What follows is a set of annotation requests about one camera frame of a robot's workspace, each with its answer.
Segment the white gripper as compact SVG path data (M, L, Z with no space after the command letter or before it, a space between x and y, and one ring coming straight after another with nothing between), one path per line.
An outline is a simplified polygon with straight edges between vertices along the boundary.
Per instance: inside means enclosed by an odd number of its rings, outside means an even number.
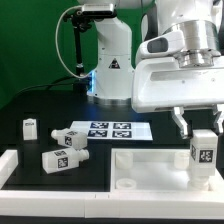
M214 128L223 133L224 56L216 57L211 67L180 68L173 57L141 61L134 73L132 107L138 113L171 111L183 139L192 131L184 119L189 110L213 106Z

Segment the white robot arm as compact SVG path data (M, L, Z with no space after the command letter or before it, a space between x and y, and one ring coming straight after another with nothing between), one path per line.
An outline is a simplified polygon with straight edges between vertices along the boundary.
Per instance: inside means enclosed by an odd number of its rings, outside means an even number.
M94 21L98 59L88 96L129 100L137 113L169 111L191 135L186 109L211 108L223 131L223 0L77 0Z

